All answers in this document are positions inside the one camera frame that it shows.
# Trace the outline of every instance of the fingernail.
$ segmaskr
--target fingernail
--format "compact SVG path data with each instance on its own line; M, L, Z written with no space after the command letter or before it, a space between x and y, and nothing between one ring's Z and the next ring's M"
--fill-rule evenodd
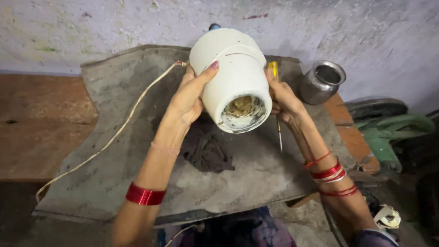
M219 65L219 62L215 61L209 66L209 69L216 69L216 68L218 68L218 65Z

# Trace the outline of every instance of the wooden table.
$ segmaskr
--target wooden table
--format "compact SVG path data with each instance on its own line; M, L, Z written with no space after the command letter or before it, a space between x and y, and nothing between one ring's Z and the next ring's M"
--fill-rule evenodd
M0 182L48 182L91 133L97 112L80 77L0 75ZM324 104L366 173L379 170L341 97Z

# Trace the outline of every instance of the red stain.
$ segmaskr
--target red stain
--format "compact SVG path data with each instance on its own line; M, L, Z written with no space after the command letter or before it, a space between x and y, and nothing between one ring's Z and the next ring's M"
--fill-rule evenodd
M256 18L261 18L261 17L265 17L265 18L267 18L268 17L268 14L263 14L263 15L252 15L252 16L249 16L249 17L242 17L242 19L243 20L249 20L249 19L256 19Z

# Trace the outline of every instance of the woman's left hand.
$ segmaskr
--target woman's left hand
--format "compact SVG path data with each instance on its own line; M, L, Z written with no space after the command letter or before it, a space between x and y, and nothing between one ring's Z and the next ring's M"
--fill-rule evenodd
M192 124L203 111L200 94L204 85L216 75L218 70L218 61L215 61L203 73L195 77L193 69L187 65L186 74L172 97L166 113L178 117L185 125Z

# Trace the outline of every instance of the white plastic part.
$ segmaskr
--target white plastic part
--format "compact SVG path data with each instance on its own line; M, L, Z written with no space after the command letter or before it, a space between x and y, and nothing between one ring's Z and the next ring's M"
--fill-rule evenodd
M230 28L211 30L192 47L189 63L195 75L214 61L219 62L217 75L202 95L203 104L218 127L228 133L244 133L261 125L270 115L272 102L264 74L266 59L258 45L247 34ZM237 114L229 103L249 96L248 111Z

